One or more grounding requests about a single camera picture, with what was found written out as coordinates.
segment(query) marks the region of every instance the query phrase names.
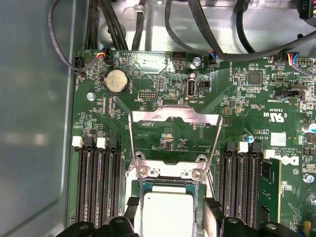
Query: black dimm slot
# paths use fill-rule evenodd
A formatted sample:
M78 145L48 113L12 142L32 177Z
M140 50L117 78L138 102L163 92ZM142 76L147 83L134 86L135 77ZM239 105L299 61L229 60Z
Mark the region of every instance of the black dimm slot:
M80 221L86 220L86 187L87 187L87 151L82 152L81 189L80 189Z
M219 160L219 176L218 176L218 200L222 205L222 211L224 211L224 188L225 188L225 153L221 153Z
M259 159L251 157L248 165L247 224L257 226Z
M110 154L105 153L104 159L103 159L103 164L102 164L102 223L106 221L106 219L109 217L109 190L110 190Z
M99 227L99 180L100 180L100 162L98 152L93 156L93 175L92 175L92 201L91 201L91 222L95 227Z
M240 154L237 158L236 173L236 207L235 217L246 220L247 207L247 182L248 182L248 158Z
M113 154L112 216L119 215L121 159L117 152Z
M254 161L254 166L255 166L255 182L254 182L254 205L253 205L253 223L252 223L252 227L255 229L259 228L259 223L258 223L258 195L259 195L259 180L260 180L260 170L261 170L261 161L259 158L255 158Z
M82 169L84 154L83 151L79 151L78 160L78 183L77 183L77 206L76 206L76 222L81 221L81 212L83 210L83 196L82 190L84 189L84 173Z
M91 222L91 210L92 210L92 183L93 183L93 157L94 152L92 149L88 149L86 156L86 192L85 192L85 208L84 208L84 221Z
M232 153L227 153L225 158L225 197L224 215L235 214L235 186L236 186L236 158Z

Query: black wire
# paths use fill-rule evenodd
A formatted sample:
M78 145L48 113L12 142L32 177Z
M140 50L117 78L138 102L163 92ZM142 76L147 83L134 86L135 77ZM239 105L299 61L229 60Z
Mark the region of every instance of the black wire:
M145 5L146 0L140 0L139 5ZM136 30L132 43L132 50L139 50L140 40L142 38L142 33L144 29L144 14L142 12L137 13L136 19Z
M92 3L93 0L89 0L88 5L88 14L87 14L87 26L85 32L85 41L84 41L84 48L91 49L91 21L92 21Z
M216 52L217 56L224 61L231 61L231 62L242 62L242 61L249 61L254 60L261 57L269 57L278 55L281 52L289 51L292 48L296 48L316 37L316 31L305 35L299 39L296 39L290 43L268 49L265 51L257 52L257 53L249 53L249 54L227 54L222 51L220 46L218 45L215 36L213 35L205 14L203 12L202 6L198 0L188 0L189 6L194 17L194 20L202 33L205 40L208 44L212 47L212 49Z
M188 46L187 44L185 44L183 41L181 41L177 35L174 33L174 31L172 30L171 28L171 25L170 25L170 15L171 15L171 2L172 0L167 0L166 1L166 7L165 7L165 11L164 11L164 24L165 24L165 27L166 27L166 30L169 34L169 36L171 37L171 39L179 46L185 48L187 51L190 51L190 52L193 52L193 53L196 53L196 54L200 54L200 55L205 55L205 56L208 56L208 53L205 53L205 51L199 51L195 48L192 48L190 46Z
M78 68L73 66L70 62L68 62L68 60L65 58L63 52L61 51L58 42L57 42L57 38L55 35L55 31L54 31L54 25L53 25L53 13L54 13L54 9L56 7L56 5L59 3L60 0L54 0L52 2L52 4L49 7L49 12L48 12L48 17L47 17L47 23L48 23L48 30L49 30L49 34L50 34L50 38L51 41L53 43L53 46L58 54L58 57L71 69L78 71L78 72L85 72L87 71L89 68L91 68L97 61L98 59L95 57L93 58L85 67L83 68Z
M121 44L119 43L118 35L117 35L116 31L115 31L115 28L113 26L112 20L110 18L110 15L108 13L107 8L104 5L103 0L99 0L99 5L100 5L101 10L103 12L105 21L106 21L106 23L108 25L109 33L111 35L111 38L112 38L112 41L113 41L113 44L114 44L114 48L120 50L120 49L122 49L122 47L121 47Z
M98 49L99 0L93 1L91 20L91 49Z
M248 53L254 53L255 50L251 47L243 30L243 10L240 10L236 14L236 29L238 38L242 46L246 49Z
M125 40L125 36L123 34L122 27L120 26L118 17L115 14L112 5L110 4L109 0L103 0L103 2L104 2L104 5L105 5L105 7L106 7L106 9L107 9L107 11L109 13L109 16L110 16L112 22L113 22L113 25L114 25L116 33L118 35L118 39L120 41L122 49L123 50L128 50L127 43L126 43L126 40Z

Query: capacitor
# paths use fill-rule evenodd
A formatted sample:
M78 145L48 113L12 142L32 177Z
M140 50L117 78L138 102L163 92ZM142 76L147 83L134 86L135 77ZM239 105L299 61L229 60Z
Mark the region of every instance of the capacitor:
M302 131L305 133L316 133L316 123L308 122L303 124Z
M103 79L105 87L113 95L121 95L129 89L129 78L125 72L121 70L111 70Z
M253 143L255 141L255 138L251 135L245 134L242 136L242 140L244 142Z

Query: chip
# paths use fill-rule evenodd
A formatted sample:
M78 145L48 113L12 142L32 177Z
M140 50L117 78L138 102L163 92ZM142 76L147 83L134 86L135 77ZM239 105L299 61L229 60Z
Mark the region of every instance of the chip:
M96 130L95 129L90 129L89 133L90 133L90 135L95 135Z
M271 165L269 163L262 162L261 175L264 178L270 180L270 177L271 177Z
M232 115L233 109L231 107L225 107L224 108L224 115Z
M261 73L249 72L248 85L261 85Z
M261 206L261 218L262 222L270 221L270 211L264 206Z
M103 137L103 131L97 131L97 137Z

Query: screw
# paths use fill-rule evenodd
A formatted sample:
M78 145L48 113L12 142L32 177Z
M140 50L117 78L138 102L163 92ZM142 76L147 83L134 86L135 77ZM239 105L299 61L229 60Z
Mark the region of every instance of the screw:
M235 218L229 218L228 221L233 224L236 224L238 222L238 220L236 220Z
M311 204L316 206L316 197L312 197Z
M269 228L271 230L276 230L277 229L277 227L274 224L271 224L271 223L268 223L266 226L267 226L267 228Z
M199 57L195 57L195 58L193 58L193 60L192 60L192 64L193 64L194 66L196 66L196 67L201 66L201 64L202 64L202 60L201 60L201 58L199 58Z
M79 229L81 229L81 230L88 229L88 228L89 228L88 225L83 225L83 226L80 226L80 227L79 227Z
M190 78L195 78L195 77L196 77L196 74L195 74L195 73L190 73L189 77L190 77Z
M253 0L251 5L252 6L258 6L259 5L259 0Z
M312 182L314 182L315 178L312 174L305 174L303 180L305 183L311 184Z
M193 170L193 172L192 172L192 177L193 177L195 180L201 180L202 174L201 174L201 172L198 171L198 170Z
M147 172L147 169L145 167L140 167L139 170L138 170L138 175L140 177L145 177L147 176L148 172Z
M89 92L89 93L87 94L87 99L88 99L89 101L94 101L94 100L95 100L95 94L94 94L93 92Z

